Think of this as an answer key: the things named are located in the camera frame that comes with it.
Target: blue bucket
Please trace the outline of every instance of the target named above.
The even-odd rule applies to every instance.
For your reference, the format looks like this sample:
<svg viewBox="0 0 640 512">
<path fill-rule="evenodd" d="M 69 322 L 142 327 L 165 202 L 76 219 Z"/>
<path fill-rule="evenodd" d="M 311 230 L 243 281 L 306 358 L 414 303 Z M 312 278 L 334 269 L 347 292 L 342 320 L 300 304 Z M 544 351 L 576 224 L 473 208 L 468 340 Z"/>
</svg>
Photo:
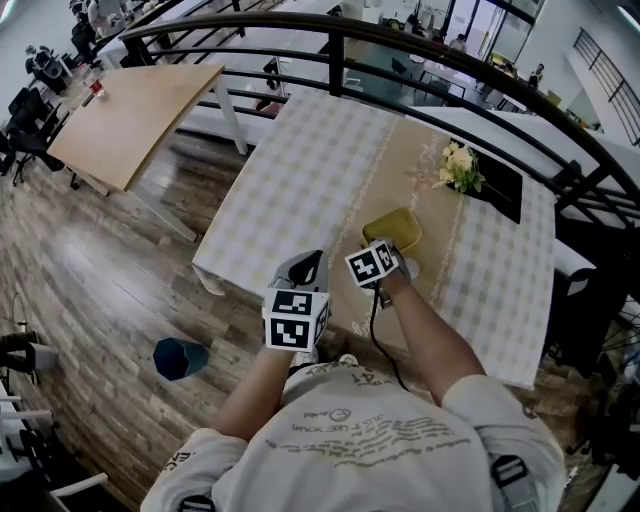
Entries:
<svg viewBox="0 0 640 512">
<path fill-rule="evenodd" d="M 156 370 L 167 380 L 193 375 L 207 366 L 209 352 L 199 343 L 167 338 L 156 345 L 153 361 Z"/>
</svg>

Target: person's foot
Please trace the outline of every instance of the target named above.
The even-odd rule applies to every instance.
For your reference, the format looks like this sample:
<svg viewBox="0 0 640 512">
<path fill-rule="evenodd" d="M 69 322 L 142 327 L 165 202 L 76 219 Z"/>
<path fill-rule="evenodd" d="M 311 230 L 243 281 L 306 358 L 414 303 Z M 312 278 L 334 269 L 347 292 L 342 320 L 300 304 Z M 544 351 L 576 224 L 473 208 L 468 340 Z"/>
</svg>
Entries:
<svg viewBox="0 0 640 512">
<path fill-rule="evenodd" d="M 318 355 L 318 349 L 313 347 L 311 352 L 296 352 L 296 355 L 291 362 L 291 366 L 300 366 L 301 364 L 316 364 L 320 361 L 320 356 Z"/>
<path fill-rule="evenodd" d="M 338 361 L 341 363 L 350 364 L 351 366 L 358 366 L 358 359 L 353 354 L 342 354 Z"/>
</svg>

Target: yellow tray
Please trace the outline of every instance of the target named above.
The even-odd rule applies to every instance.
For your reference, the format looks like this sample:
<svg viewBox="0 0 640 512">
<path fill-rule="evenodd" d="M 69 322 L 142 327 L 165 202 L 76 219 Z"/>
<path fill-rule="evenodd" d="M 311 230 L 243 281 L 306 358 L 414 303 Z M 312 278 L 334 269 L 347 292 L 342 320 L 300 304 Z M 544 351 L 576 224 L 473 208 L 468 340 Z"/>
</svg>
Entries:
<svg viewBox="0 0 640 512">
<path fill-rule="evenodd" d="M 400 252 L 417 244 L 422 228 L 407 208 L 398 208 L 362 226 L 362 238 L 369 245 L 374 238 L 391 238 Z"/>
</svg>

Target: checkered tablecloth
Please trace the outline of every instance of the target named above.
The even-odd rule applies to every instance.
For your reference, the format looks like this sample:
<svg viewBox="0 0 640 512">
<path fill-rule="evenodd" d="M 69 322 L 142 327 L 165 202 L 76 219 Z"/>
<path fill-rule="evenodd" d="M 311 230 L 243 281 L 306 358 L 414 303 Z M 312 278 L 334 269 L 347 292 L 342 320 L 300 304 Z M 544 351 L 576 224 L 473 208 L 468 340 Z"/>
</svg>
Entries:
<svg viewBox="0 0 640 512">
<path fill-rule="evenodd" d="M 231 187 L 193 263 L 263 296 L 281 263 L 331 246 L 393 118 L 328 95 L 291 97 Z"/>
<path fill-rule="evenodd" d="M 282 262 L 330 252 L 398 119 L 319 93 L 293 96 L 225 198 L 194 265 L 263 296 Z M 519 225 L 464 198 L 434 305 L 488 374 L 531 387 L 551 300 L 554 198 L 528 177 L 522 197 Z"/>
</svg>

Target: staircase railing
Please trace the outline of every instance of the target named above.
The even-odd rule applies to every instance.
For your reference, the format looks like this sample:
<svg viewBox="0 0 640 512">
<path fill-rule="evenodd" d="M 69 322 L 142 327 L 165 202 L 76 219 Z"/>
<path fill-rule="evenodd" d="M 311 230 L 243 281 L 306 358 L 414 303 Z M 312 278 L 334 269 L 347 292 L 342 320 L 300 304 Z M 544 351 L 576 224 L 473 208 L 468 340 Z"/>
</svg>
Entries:
<svg viewBox="0 0 640 512">
<path fill-rule="evenodd" d="M 640 145 L 640 100 L 629 82 L 583 28 L 580 29 L 580 35 L 573 47 L 607 93 L 607 101 L 616 110 L 631 144 Z"/>
<path fill-rule="evenodd" d="M 201 29 L 219 30 L 221 28 L 229 27 L 263 27 L 326 33 L 328 35 L 328 45 L 323 49 L 323 52 L 326 54 L 300 52 L 281 48 L 249 48 L 245 46 L 198 46 L 192 48 L 170 48 L 151 51 L 143 41 L 143 38 L 157 37 L 175 32 Z M 405 116 L 414 117 L 420 121 L 448 131 L 454 136 L 466 139 L 471 144 L 475 144 L 483 150 L 504 159 L 549 188 L 557 197 L 556 214 L 561 214 L 561 212 L 566 208 L 573 206 L 596 224 L 603 224 L 603 222 L 599 217 L 594 215 L 592 210 L 611 213 L 620 219 L 625 226 L 632 226 L 632 219 L 640 218 L 640 189 L 624 169 L 622 169 L 618 162 L 586 130 L 579 127 L 555 105 L 550 103 L 546 97 L 537 93 L 535 90 L 529 89 L 501 71 L 479 61 L 478 59 L 458 51 L 450 50 L 422 37 L 399 32 L 397 30 L 392 30 L 372 23 L 326 15 L 291 12 L 245 12 L 191 16 L 150 27 L 129 30 L 122 34 L 120 38 L 126 45 L 129 51 L 129 56 L 136 65 L 154 65 L 155 60 L 158 57 L 170 55 L 183 56 L 189 54 L 201 54 L 202 56 L 198 59 L 198 62 L 200 62 L 206 58 L 203 56 L 210 55 L 212 53 L 269 55 L 274 57 L 303 59 L 327 64 L 329 67 L 328 83 L 278 73 L 274 74 L 240 69 L 225 69 L 224 74 L 248 78 L 261 78 L 265 80 L 277 80 L 328 91 L 329 94 L 333 96 L 351 97 Z M 566 161 L 562 156 L 558 155 L 555 151 L 545 146 L 522 129 L 478 105 L 453 96 L 446 91 L 434 88 L 427 83 L 423 83 L 412 78 L 406 78 L 402 75 L 394 74 L 376 66 L 370 66 L 345 59 L 345 38 L 367 41 L 388 48 L 401 50 L 409 54 L 414 54 L 423 57 L 424 59 L 443 64 L 444 66 L 474 77 L 476 80 L 514 98 L 524 104 L 529 110 L 547 120 L 582 148 L 588 155 L 590 155 L 597 162 L 597 168 L 590 174 L 584 176 L 580 171 L 580 167 L 576 166 L 575 163 Z M 516 158 L 508 151 L 508 148 L 497 147 L 483 138 L 469 133 L 459 126 L 452 125 L 427 113 L 401 105 L 397 102 L 347 88 L 343 85 L 345 69 L 368 73 L 373 76 L 385 78 L 392 82 L 407 85 L 412 89 L 440 97 L 451 106 L 461 107 L 473 112 L 474 114 L 509 131 L 511 134 L 519 137 L 521 140 L 537 149 L 540 153 L 553 160 L 560 166 L 560 172 L 554 177 L 547 177 L 531 167 L 529 164 Z M 277 103 L 283 103 L 286 101 L 286 98 L 282 98 L 280 96 L 246 90 L 232 89 L 229 90 L 229 93 L 236 96 L 266 99 Z M 219 108 L 219 105 L 214 102 L 201 102 L 200 106 Z M 275 117 L 274 114 L 243 107 L 235 107 L 235 110 L 243 114 L 253 114 L 260 117 Z M 608 177 L 613 178 L 619 184 L 622 192 L 598 187 L 598 185 Z"/>
</svg>

